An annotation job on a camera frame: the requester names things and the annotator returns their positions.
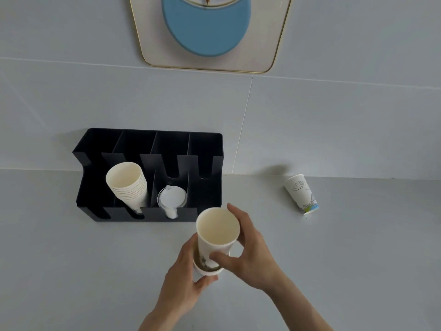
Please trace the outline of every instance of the gold trim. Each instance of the gold trim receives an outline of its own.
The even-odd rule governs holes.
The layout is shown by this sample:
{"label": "gold trim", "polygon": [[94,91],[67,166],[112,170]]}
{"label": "gold trim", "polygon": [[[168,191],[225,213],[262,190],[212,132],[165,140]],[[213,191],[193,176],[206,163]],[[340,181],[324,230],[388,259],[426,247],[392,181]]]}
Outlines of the gold trim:
{"label": "gold trim", "polygon": [[215,6],[211,6],[210,4],[205,4],[205,3],[197,3],[197,2],[195,2],[195,1],[191,1],[191,0],[184,0],[184,1],[186,1],[186,2],[188,2],[188,3],[190,3],[190,4],[194,4],[194,5],[196,5],[196,6],[204,7],[204,8],[218,8],[218,7],[224,7],[224,6],[227,6],[227,5],[232,4],[232,3],[236,2],[236,1],[239,1],[239,0],[231,0],[231,1],[229,1],[229,2],[222,3],[222,4],[217,4],[217,5],[215,5]]}
{"label": "gold trim", "polygon": [[141,55],[142,55],[142,58],[144,59],[144,61],[147,64],[149,64],[150,66],[157,67],[157,68],[174,68],[174,69],[177,69],[177,70],[235,72],[235,73],[251,73],[251,74],[264,74],[264,73],[268,72],[269,70],[271,70],[271,68],[273,67],[274,62],[276,61],[277,53],[279,51],[280,40],[282,39],[282,35],[283,35],[284,30],[285,30],[286,19],[288,18],[289,9],[291,7],[291,2],[292,2],[292,0],[289,0],[289,2],[288,2],[288,7],[286,9],[285,18],[283,20],[282,30],[280,31],[279,41],[277,42],[276,53],[274,53],[274,58],[273,58],[273,62],[271,63],[271,66],[266,71],[263,71],[263,72],[253,72],[253,71],[238,71],[238,70],[220,70],[220,69],[216,69],[216,68],[199,68],[199,67],[183,67],[183,66],[161,66],[161,65],[153,65],[153,64],[149,63],[147,61],[147,59],[144,57],[144,54],[142,53],[142,46],[141,46],[141,41],[139,39],[138,27],[136,26],[135,13],[133,12],[132,0],[129,0],[129,1],[130,1],[130,8],[131,8],[132,14],[133,14],[133,21],[135,22],[136,35],[138,36],[138,43],[139,43],[139,47],[141,49]]}

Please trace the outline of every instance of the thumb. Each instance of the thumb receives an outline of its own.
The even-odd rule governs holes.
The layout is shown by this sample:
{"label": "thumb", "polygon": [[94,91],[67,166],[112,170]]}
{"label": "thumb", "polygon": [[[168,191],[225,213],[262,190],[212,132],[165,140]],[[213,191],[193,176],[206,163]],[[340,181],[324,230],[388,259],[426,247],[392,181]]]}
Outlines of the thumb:
{"label": "thumb", "polygon": [[218,280],[218,276],[203,276],[199,280],[196,281],[195,287],[198,290],[198,292],[201,292],[206,287],[208,287],[209,284],[215,282]]}
{"label": "thumb", "polygon": [[237,269],[237,258],[227,256],[222,252],[211,252],[210,259],[217,262],[219,266],[229,270],[232,273],[235,273],[235,270]]}

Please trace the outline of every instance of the organizer compartment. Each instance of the organizer compartment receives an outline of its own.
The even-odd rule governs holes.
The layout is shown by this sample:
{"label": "organizer compartment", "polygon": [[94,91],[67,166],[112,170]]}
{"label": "organizer compartment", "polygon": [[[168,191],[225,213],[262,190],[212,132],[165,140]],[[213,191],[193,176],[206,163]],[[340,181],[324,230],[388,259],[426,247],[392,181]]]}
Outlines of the organizer compartment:
{"label": "organizer compartment", "polygon": [[[77,206],[95,221],[191,222],[206,208],[222,204],[222,135],[203,132],[89,129],[73,151],[84,174]],[[147,206],[136,214],[105,182],[114,165],[138,163],[147,179]],[[187,206],[169,219],[157,204],[167,185],[187,192]]]}

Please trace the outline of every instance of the person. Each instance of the person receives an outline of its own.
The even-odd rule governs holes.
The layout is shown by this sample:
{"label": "person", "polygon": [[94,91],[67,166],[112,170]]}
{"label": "person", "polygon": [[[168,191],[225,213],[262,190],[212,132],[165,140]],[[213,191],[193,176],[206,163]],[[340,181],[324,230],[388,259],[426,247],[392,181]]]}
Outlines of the person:
{"label": "person", "polygon": [[[280,269],[248,214],[231,204],[227,208],[239,220],[238,241],[243,252],[238,258],[213,252],[210,259],[251,287],[263,290],[274,302],[290,331],[332,331]],[[197,239],[194,234],[182,246],[176,262],[165,276],[155,308],[144,319],[139,331],[172,330],[179,318],[194,307],[202,290],[218,279],[217,275],[204,276],[193,282],[193,249]]]}

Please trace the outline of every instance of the blue semicircle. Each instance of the blue semicircle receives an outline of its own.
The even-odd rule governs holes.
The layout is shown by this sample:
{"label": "blue semicircle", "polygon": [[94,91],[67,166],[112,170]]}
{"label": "blue semicircle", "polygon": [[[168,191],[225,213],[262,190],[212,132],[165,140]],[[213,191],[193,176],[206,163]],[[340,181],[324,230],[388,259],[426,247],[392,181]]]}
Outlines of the blue semicircle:
{"label": "blue semicircle", "polygon": [[251,18],[251,0],[223,7],[202,7],[185,0],[162,0],[168,30],[186,50],[216,57],[232,50],[245,36]]}

